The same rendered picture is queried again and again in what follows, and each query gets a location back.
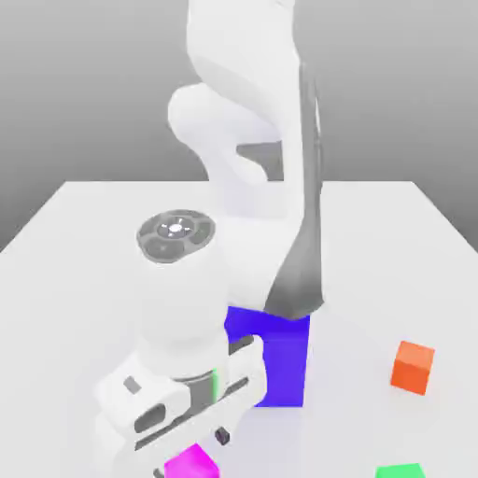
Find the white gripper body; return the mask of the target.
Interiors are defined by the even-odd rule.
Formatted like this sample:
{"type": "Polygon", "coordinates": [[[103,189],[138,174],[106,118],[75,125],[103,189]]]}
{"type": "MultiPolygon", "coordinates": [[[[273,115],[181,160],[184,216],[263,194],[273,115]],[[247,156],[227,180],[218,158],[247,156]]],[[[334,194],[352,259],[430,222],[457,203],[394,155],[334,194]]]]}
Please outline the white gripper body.
{"type": "Polygon", "coordinates": [[[208,436],[227,444],[244,414],[267,390],[262,353],[228,356],[226,387],[216,370],[173,380],[145,371],[123,382],[110,413],[110,478],[164,478],[164,465],[208,436]]]}

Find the small magenta cube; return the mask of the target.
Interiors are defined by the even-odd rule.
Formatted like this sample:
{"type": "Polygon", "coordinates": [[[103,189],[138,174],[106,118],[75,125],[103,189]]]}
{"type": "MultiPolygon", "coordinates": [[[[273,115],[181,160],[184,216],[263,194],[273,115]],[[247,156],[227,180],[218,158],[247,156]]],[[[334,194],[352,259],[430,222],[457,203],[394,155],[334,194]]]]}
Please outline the small magenta cube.
{"type": "Polygon", "coordinates": [[[217,463],[194,444],[164,465],[164,478],[220,478],[217,463]]]}

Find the small orange cube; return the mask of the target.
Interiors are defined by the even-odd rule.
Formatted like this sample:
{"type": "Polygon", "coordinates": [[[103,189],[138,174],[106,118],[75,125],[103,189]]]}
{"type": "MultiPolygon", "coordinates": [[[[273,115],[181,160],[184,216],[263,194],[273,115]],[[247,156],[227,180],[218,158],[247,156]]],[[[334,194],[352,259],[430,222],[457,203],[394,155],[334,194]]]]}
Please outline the small orange cube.
{"type": "Polygon", "coordinates": [[[435,349],[421,344],[401,341],[392,368],[390,384],[393,387],[424,396],[435,349]]]}

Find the small green cube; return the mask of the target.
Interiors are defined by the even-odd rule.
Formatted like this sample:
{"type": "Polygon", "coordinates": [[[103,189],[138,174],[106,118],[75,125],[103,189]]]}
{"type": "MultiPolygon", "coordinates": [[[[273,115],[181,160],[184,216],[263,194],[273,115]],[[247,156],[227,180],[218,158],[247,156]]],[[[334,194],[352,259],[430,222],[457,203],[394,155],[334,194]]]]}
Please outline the small green cube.
{"type": "Polygon", "coordinates": [[[419,463],[407,463],[380,466],[374,478],[426,478],[426,475],[419,463]]]}

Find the large blue box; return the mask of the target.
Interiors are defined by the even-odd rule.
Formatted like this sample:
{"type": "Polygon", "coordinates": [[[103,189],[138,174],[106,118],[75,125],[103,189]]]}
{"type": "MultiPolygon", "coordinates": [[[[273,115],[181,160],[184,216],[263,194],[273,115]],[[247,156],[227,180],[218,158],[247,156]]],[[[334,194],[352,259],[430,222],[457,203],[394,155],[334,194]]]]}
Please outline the large blue box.
{"type": "Polygon", "coordinates": [[[255,334],[264,343],[267,393],[256,407],[302,407],[310,317],[287,320],[260,311],[230,307],[225,329],[232,342],[255,334]]]}

